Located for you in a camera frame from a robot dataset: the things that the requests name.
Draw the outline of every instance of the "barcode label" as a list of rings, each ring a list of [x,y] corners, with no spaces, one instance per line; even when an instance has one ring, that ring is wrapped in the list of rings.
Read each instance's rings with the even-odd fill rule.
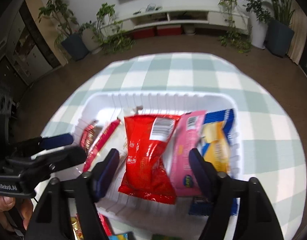
[[[196,116],[192,116],[189,117],[187,120],[187,131],[191,130],[191,129],[195,129],[196,128],[196,121],[197,121],[197,117]]]
[[[175,120],[157,117],[152,125],[149,140],[166,142],[175,126]]]

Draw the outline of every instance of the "table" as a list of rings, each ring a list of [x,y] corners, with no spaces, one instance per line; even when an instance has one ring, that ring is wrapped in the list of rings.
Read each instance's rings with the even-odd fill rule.
[[[285,240],[297,231],[306,198],[306,163],[296,128],[278,102],[230,62],[204,53],[167,53],[113,62],[79,87],[42,132],[70,132],[86,100],[105,91],[208,91],[231,96],[238,106],[244,149],[244,180],[257,177],[277,214]],[[111,221],[115,233],[151,233]]]

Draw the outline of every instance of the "checkered tablecloth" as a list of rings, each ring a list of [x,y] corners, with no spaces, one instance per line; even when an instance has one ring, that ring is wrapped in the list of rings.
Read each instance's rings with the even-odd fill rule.
[[[233,64],[211,54],[168,53],[113,62],[79,87],[49,121],[42,136],[70,132],[86,100],[104,91],[199,91],[231,96],[238,106],[244,179],[257,177],[279,219],[285,240],[297,231],[306,198],[306,163],[295,126],[277,101]],[[112,222],[119,232],[150,233]]]

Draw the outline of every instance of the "curtain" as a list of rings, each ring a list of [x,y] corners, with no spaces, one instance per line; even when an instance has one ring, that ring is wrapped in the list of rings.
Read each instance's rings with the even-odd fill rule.
[[[295,31],[295,35],[287,55],[298,65],[307,38],[307,17],[295,0],[292,0],[291,10],[295,10],[290,25],[290,28]]]

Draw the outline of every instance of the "floor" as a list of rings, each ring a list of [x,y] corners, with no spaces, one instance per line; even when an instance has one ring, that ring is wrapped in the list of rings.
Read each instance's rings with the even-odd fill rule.
[[[24,95],[15,123],[17,141],[39,136],[61,104],[86,80],[117,60],[161,52],[206,52],[220,56],[260,83],[281,104],[293,120],[307,162],[307,78],[287,57],[273,56],[253,48],[239,54],[232,47],[221,47],[215,36],[165,36],[138,40],[134,47],[115,55],[88,55],[85,59],[59,68],[36,82]],[[301,228],[307,223],[307,198]]]

